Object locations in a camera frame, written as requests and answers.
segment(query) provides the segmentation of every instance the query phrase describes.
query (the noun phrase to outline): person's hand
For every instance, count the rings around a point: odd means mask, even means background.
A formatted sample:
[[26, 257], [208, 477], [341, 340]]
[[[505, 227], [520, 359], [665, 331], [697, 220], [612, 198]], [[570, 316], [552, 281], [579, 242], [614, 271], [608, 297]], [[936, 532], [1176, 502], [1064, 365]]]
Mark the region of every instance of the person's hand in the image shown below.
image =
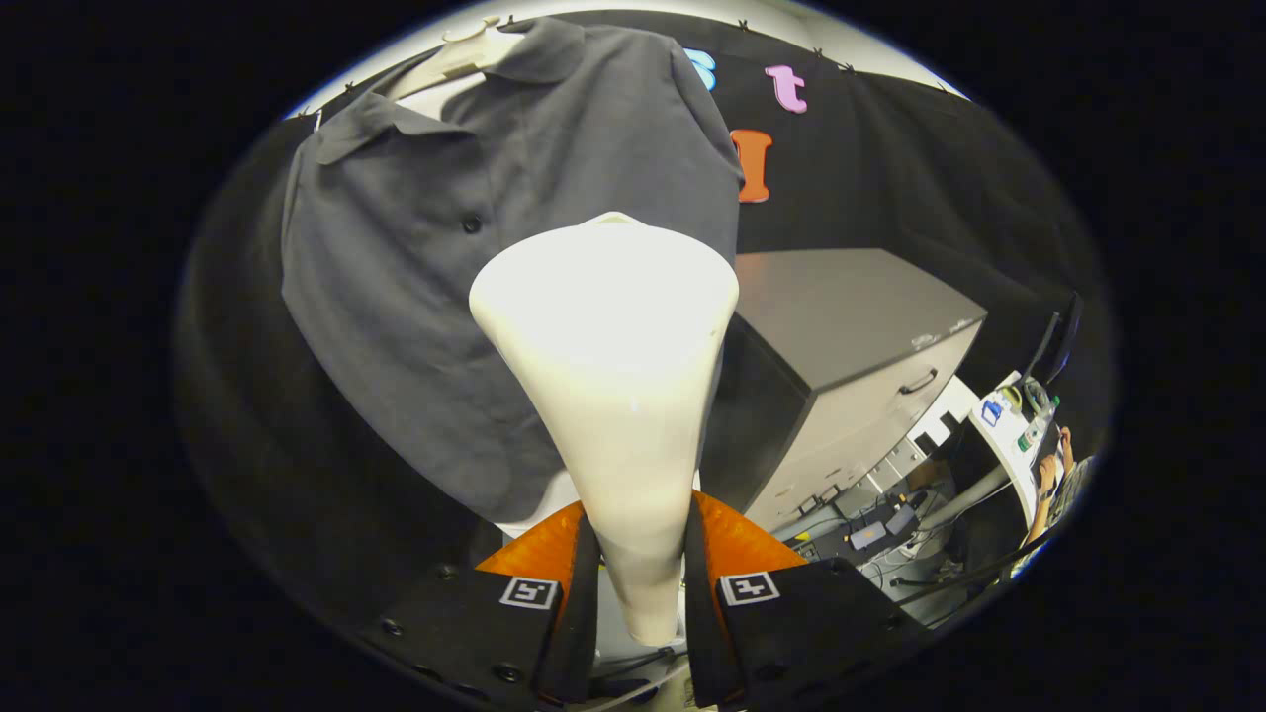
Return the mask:
[[1057, 465], [1055, 462], [1055, 455], [1047, 455], [1038, 464], [1037, 473], [1038, 473], [1038, 475], [1042, 476], [1042, 488], [1038, 489], [1038, 492], [1037, 492], [1038, 497], [1042, 497], [1043, 494], [1046, 494], [1047, 492], [1050, 492], [1052, 486], [1055, 486], [1055, 469], [1056, 469], [1056, 466]]
[[1069, 428], [1060, 428], [1060, 452], [1063, 455], [1065, 474], [1072, 471], [1072, 432]]

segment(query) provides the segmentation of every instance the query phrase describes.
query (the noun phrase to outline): clothes hanger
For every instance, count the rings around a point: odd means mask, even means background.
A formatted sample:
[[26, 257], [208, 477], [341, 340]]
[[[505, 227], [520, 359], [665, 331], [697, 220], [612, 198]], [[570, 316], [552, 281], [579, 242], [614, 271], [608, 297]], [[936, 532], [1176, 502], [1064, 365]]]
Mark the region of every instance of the clothes hanger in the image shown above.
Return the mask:
[[458, 30], [444, 32], [444, 46], [434, 57], [400, 75], [385, 95], [399, 101], [410, 94], [484, 71], [510, 53], [524, 35], [501, 32], [500, 15], [489, 15]]

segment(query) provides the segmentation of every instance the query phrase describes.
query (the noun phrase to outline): white cone-shaped object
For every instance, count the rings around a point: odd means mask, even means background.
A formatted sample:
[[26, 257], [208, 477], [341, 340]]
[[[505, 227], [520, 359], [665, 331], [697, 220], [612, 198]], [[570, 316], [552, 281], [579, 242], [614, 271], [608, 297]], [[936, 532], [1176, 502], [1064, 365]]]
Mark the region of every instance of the white cone-shaped object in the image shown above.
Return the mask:
[[737, 302], [724, 257], [620, 213], [509, 247], [471, 286], [471, 314], [553, 437], [643, 645], [676, 635], [704, 407]]

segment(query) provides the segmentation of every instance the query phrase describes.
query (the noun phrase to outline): drawer handle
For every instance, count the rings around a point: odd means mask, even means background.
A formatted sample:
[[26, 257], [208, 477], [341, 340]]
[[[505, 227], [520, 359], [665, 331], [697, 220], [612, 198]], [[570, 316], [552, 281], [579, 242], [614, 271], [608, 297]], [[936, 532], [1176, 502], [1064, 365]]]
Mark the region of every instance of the drawer handle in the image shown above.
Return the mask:
[[910, 388], [908, 385], [903, 385], [901, 389], [900, 389], [901, 390], [901, 395], [909, 395], [909, 394], [914, 393], [915, 390], [920, 390], [923, 388], [927, 388], [934, 380], [937, 380], [937, 370], [932, 369], [932, 372], [928, 374], [928, 380], [923, 381], [922, 384], [919, 384], [919, 385], [917, 385], [914, 388]]

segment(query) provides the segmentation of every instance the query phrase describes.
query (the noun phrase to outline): water bottle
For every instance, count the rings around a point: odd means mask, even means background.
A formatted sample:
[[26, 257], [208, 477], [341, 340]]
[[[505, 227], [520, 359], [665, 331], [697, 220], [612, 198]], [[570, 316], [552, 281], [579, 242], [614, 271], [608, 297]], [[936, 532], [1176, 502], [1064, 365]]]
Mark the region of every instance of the water bottle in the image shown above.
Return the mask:
[[1051, 419], [1055, 418], [1055, 409], [1060, 407], [1060, 397], [1056, 395], [1042, 408], [1037, 416], [1033, 416], [1033, 422], [1024, 431], [1024, 435], [1017, 442], [1020, 446], [1020, 452], [1028, 452], [1029, 447], [1033, 447], [1042, 441], [1042, 433], [1046, 428], [1051, 426]]

